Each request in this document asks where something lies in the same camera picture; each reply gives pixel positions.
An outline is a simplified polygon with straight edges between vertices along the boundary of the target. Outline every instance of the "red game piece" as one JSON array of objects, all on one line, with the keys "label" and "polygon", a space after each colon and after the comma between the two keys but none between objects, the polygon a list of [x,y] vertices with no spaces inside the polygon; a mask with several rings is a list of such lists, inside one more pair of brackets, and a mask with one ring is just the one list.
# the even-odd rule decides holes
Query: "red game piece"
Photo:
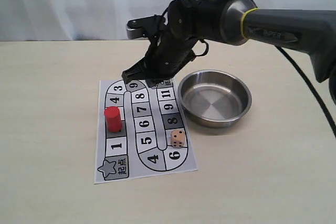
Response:
[{"label": "red game piece", "polygon": [[111,106],[104,111],[107,128],[110,132],[119,132],[122,129],[120,110],[118,107]]}]

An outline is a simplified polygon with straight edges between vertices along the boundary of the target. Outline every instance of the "printed number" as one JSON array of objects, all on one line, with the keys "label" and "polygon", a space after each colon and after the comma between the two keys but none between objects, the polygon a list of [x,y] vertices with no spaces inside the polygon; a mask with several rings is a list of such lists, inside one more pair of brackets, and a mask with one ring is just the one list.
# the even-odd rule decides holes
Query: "printed number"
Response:
[{"label": "printed number", "polygon": [[147,108],[137,107],[137,112],[138,112],[138,113],[140,113],[140,110],[144,110],[144,111],[146,111]]},{"label": "printed number", "polygon": [[151,144],[152,139],[150,137],[145,137],[145,139],[141,139],[141,144]]},{"label": "printed number", "polygon": [[121,143],[120,144],[111,145],[111,148],[112,148],[112,150],[113,150],[113,148],[121,148]]},{"label": "printed number", "polygon": [[119,101],[119,98],[118,97],[110,98],[110,101],[114,102],[114,103],[117,103],[117,101]]},{"label": "printed number", "polygon": [[173,153],[169,153],[169,157],[172,159],[172,160],[177,160],[180,158],[180,153],[179,152],[173,152]]},{"label": "printed number", "polygon": [[148,127],[148,126],[149,126],[149,122],[148,122],[148,121],[140,122],[140,123],[139,123],[139,126],[140,126],[140,127],[143,127],[143,128]]},{"label": "printed number", "polygon": [[177,123],[176,118],[169,118],[167,121],[168,121],[169,124]]},{"label": "printed number", "polygon": [[143,98],[145,98],[145,95],[144,95],[143,93],[141,93],[141,94],[136,94],[136,95],[135,95],[135,98],[137,98],[137,99],[143,99]]},{"label": "printed number", "polygon": [[136,83],[131,83],[130,88],[136,88],[138,85]]},{"label": "printed number", "polygon": [[171,104],[165,104],[163,107],[165,110],[172,110],[174,108],[174,106]]},{"label": "printed number", "polygon": [[163,98],[170,97],[170,91],[169,90],[161,91],[161,95]]},{"label": "printed number", "polygon": [[148,157],[147,159],[148,159],[150,162],[156,164],[156,160],[159,159],[159,156],[157,156],[157,155],[153,155],[153,156],[151,156],[151,157]]},{"label": "printed number", "polygon": [[116,86],[116,87],[114,87],[113,88],[115,91],[117,91],[117,90],[122,90],[122,86]]}]

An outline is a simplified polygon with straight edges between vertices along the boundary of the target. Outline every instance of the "die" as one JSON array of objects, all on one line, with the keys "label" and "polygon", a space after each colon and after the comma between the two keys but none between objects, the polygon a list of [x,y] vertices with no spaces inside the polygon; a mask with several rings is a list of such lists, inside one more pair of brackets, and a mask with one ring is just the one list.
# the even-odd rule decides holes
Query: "die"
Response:
[{"label": "die", "polygon": [[181,148],[185,144],[185,133],[182,130],[174,130],[170,139],[173,147]]}]

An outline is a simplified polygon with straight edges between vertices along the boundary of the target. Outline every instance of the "metal bowl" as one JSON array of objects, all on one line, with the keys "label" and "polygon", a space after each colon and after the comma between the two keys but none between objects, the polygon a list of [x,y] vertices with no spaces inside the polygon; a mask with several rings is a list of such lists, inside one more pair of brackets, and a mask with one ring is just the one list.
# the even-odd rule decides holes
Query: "metal bowl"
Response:
[{"label": "metal bowl", "polygon": [[188,74],[178,85],[178,97],[191,120],[211,128],[233,125],[252,103],[251,93],[241,80],[217,70]]}]

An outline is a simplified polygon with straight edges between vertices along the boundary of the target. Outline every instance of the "white table surface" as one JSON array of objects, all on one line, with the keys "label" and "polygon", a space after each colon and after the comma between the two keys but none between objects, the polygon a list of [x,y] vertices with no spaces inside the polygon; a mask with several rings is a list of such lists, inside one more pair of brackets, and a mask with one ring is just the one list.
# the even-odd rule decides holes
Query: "white table surface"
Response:
[{"label": "white table surface", "polygon": [[[0,43],[0,223],[336,223],[329,125],[289,62],[252,41],[211,43],[176,76],[227,71],[253,97],[225,131],[188,121],[198,171],[94,185],[99,80],[120,79],[148,44]],[[289,52],[335,117],[328,83]]]}]

